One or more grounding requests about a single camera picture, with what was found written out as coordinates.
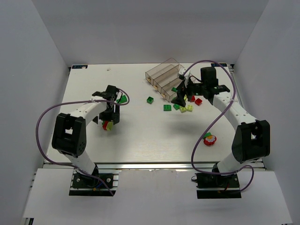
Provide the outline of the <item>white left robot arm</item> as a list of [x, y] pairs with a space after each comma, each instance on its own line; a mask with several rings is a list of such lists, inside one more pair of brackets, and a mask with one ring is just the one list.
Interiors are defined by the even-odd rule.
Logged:
[[98, 169], [88, 156], [86, 127], [89, 123], [101, 123], [105, 130], [120, 121], [120, 106], [117, 97], [120, 92], [108, 85], [104, 92], [96, 91], [92, 99], [71, 113], [60, 113], [56, 117], [52, 147], [65, 155], [79, 171], [80, 179], [88, 186], [95, 186]]

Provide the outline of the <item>red yellow green lego stack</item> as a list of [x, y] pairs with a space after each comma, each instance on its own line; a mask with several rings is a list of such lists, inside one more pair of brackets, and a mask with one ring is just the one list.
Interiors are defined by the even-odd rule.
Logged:
[[110, 131], [112, 129], [112, 127], [113, 127], [112, 121], [103, 121], [103, 123], [102, 123], [103, 130]]

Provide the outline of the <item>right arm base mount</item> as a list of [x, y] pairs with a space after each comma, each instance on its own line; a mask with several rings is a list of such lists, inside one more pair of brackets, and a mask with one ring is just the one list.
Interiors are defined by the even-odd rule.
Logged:
[[212, 175], [196, 173], [191, 181], [196, 183], [198, 199], [240, 199], [240, 183], [238, 176]]

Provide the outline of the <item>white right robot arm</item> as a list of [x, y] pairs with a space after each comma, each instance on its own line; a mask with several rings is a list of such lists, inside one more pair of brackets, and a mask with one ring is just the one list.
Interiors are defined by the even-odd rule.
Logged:
[[186, 69], [180, 69], [178, 77], [182, 80], [176, 88], [177, 96], [173, 104], [185, 107], [184, 98], [190, 100], [193, 95], [203, 96], [223, 116], [235, 130], [232, 152], [218, 162], [213, 172], [223, 176], [229, 175], [244, 167], [248, 162], [266, 157], [270, 154], [270, 124], [250, 115], [235, 101], [234, 91], [220, 85], [214, 67], [203, 67], [200, 70], [200, 82], [194, 83]]

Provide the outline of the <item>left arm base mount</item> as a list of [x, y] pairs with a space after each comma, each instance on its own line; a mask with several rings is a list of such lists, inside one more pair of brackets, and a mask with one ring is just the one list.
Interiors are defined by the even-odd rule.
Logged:
[[119, 181], [119, 174], [115, 172], [99, 172], [98, 179], [74, 172], [70, 184], [69, 196], [108, 196], [115, 194]]

